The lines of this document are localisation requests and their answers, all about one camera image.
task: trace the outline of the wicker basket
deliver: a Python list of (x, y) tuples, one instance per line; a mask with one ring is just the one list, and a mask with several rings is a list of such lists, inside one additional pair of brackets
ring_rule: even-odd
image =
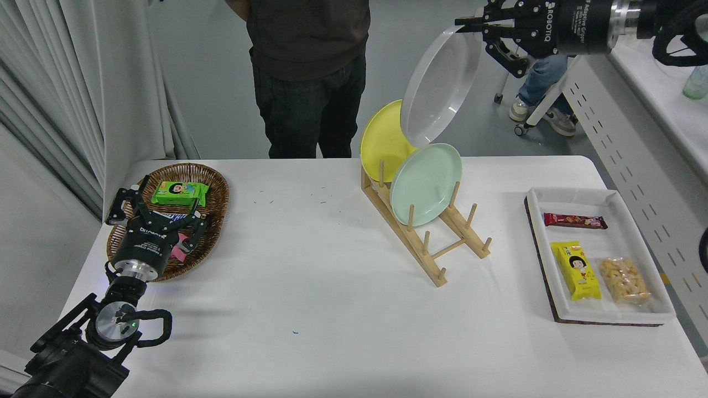
[[(210, 222), (199, 244), (187, 255), (184, 263), (180, 263), (176, 258), (170, 257), (163, 275), (152, 282), (160, 282), (182, 275), (196, 267), (211, 252), (221, 234), (224, 216), (229, 204), (229, 186), (218, 171), (203, 164), (180, 163), (166, 166), (150, 173), (150, 181), (142, 194), (142, 198), (150, 210), (162, 213), (184, 213), (188, 211), (189, 207), (187, 206), (160, 205), (151, 202), (153, 193), (162, 181), (190, 181), (208, 185), (207, 205), (206, 207), (198, 207), (198, 210), (201, 213), (209, 214)], [(129, 219), (133, 216), (130, 205), (126, 204), (123, 210)], [(189, 237), (192, 234), (192, 229), (181, 229), (180, 232)], [(113, 255), (118, 250), (118, 246), (124, 236), (125, 227), (114, 227), (110, 232), (106, 245), (109, 260), (113, 260)]]

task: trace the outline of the gray floor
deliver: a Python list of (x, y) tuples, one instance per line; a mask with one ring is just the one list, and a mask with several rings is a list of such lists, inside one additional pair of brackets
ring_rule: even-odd
[[(456, 17), (473, 15), (484, 4), (484, 0), (370, 0), (367, 89), (353, 153), (358, 155), (361, 130), (376, 110), (403, 98), (413, 69), (432, 41)], [(202, 158), (268, 157), (253, 97), (245, 23), (222, 0), (154, 2), (150, 21), (163, 68)], [(462, 156), (582, 155), (607, 177), (582, 131), (569, 139), (541, 122), (524, 137), (514, 135), (515, 123), (507, 110), (523, 81), (509, 78), (499, 106), (493, 98), (505, 75), (483, 55), (467, 99), (436, 142), (451, 144)], [(609, 177), (605, 183), (614, 186)]]

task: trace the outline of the white tray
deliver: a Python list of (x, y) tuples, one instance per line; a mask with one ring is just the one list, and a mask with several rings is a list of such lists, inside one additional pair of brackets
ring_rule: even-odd
[[(617, 191), (531, 188), (526, 195), (526, 206), (556, 321), (658, 326), (676, 316), (649, 250), (627, 205)], [(546, 227), (543, 222), (544, 212), (600, 215), (605, 219), (608, 228)], [(601, 300), (571, 300), (570, 290), (551, 250), (551, 242), (555, 241), (580, 241), (590, 266), (600, 281), (603, 297)], [(641, 306), (615, 303), (600, 275), (599, 261), (607, 257), (626, 257), (633, 260), (651, 293), (648, 302)]]

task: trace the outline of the sneaker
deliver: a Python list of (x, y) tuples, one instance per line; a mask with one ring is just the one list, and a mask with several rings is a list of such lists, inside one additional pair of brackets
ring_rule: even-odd
[(560, 135), (565, 137), (573, 137), (575, 135), (575, 125), (570, 117), (553, 106), (543, 115), (543, 120), (546, 120), (553, 130)]
[(514, 98), (514, 103), (511, 104), (511, 108), (509, 108), (509, 118), (515, 122), (522, 122), (526, 120), (528, 113), (529, 105), (521, 101), (519, 97)]

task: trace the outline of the black pants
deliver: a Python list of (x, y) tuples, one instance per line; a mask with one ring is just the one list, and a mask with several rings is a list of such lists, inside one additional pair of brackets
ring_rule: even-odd
[(265, 121), (271, 159), (351, 157), (356, 116), (366, 85), (366, 59), (356, 57), (320, 79), (283, 81), (253, 66), (256, 104)]

